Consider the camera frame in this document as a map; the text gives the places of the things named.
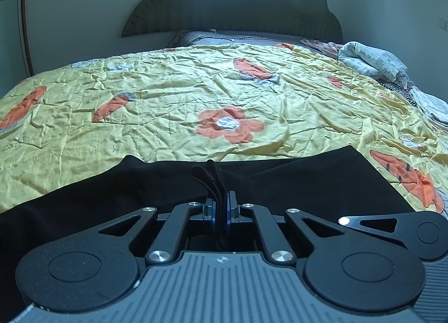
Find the glass wardrobe door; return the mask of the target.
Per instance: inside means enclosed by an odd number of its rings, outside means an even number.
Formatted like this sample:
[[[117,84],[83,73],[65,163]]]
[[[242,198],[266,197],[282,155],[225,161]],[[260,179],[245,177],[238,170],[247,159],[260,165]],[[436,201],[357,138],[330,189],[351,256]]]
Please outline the glass wardrobe door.
[[[1,0],[1,95],[33,74],[26,0]]]

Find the yellow floral quilt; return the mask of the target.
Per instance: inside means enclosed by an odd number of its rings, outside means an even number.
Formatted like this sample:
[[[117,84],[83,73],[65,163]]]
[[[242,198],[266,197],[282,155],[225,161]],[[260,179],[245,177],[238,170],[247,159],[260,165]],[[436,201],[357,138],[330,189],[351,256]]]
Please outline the yellow floral quilt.
[[[415,210],[447,213],[447,132],[401,95],[291,45],[92,59],[1,99],[1,209],[117,165],[298,158],[351,145]]]

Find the grey striped pillow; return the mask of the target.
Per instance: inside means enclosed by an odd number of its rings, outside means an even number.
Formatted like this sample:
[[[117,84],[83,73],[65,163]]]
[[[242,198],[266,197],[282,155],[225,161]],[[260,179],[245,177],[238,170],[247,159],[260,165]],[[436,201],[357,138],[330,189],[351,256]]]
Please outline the grey striped pillow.
[[[288,43],[301,44],[301,36],[289,36],[271,32],[244,31],[179,31],[170,41],[168,47],[187,47],[192,45],[278,45]]]

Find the pink patterned cloth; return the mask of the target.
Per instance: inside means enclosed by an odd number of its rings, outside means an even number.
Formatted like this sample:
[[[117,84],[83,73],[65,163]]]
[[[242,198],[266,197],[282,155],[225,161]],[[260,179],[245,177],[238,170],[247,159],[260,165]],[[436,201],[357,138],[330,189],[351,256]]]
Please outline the pink patterned cloth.
[[[321,54],[337,59],[339,56],[339,51],[343,45],[336,44],[335,42],[322,42],[313,39],[304,38],[301,43],[311,49],[319,51]]]

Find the white crumpled blanket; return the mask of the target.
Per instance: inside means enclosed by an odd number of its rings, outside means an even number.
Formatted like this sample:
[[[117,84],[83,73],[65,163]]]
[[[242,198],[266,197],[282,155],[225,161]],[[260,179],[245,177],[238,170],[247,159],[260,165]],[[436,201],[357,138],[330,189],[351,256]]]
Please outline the white crumpled blanket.
[[[410,91],[424,116],[437,126],[447,129],[447,103],[421,91],[409,78],[407,66],[396,55],[350,41],[339,50],[338,60],[361,75],[369,76],[378,82],[391,82]]]

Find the black pants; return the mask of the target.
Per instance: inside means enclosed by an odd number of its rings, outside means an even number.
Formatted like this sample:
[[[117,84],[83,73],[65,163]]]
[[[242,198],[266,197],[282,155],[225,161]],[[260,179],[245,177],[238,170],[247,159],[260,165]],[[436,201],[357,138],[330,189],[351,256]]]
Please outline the black pants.
[[[145,207],[162,213],[206,198],[268,207],[275,215],[298,208],[337,221],[345,215],[411,211],[406,200],[353,147],[305,158],[262,161],[158,161],[128,156],[114,168],[18,205],[1,215],[1,320],[24,301],[15,269],[28,251]]]

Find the dark scalloped headboard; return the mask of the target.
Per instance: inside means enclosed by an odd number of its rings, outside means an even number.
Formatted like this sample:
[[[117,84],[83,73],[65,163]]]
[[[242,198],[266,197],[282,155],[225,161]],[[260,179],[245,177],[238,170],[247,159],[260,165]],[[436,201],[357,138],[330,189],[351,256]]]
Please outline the dark scalloped headboard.
[[[207,29],[343,40],[327,0],[142,0],[122,36]]]

